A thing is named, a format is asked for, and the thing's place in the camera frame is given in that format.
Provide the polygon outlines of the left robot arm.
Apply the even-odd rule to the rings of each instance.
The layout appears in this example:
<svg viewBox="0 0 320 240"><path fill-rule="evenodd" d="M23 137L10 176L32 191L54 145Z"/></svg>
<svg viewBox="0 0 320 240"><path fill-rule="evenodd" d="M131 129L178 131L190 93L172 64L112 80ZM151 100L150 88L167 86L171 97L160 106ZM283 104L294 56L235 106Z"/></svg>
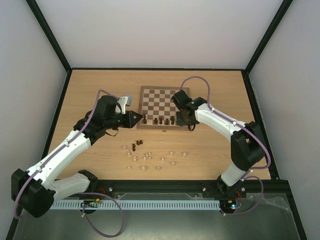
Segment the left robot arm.
<svg viewBox="0 0 320 240"><path fill-rule="evenodd" d="M69 135L45 158L11 175L11 198L34 218L43 216L53 203L74 194L94 191L97 177L87 170L57 179L57 176L82 152L91 147L107 130L133 128L143 117L127 110L132 96L97 97L92 110L78 120Z"/></svg>

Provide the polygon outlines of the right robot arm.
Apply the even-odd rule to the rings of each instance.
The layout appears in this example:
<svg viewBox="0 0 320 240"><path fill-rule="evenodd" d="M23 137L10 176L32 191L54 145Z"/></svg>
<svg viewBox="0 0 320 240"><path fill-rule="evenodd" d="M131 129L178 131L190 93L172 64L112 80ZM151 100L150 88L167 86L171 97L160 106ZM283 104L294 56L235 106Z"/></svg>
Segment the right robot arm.
<svg viewBox="0 0 320 240"><path fill-rule="evenodd" d="M171 98L178 108L176 122L179 126L195 127L205 124L230 142L231 164L217 178L217 189L229 196L236 184L254 170L254 165L270 154L265 146L261 127L254 121L245 123L215 109L202 97L191 99L180 90Z"/></svg>

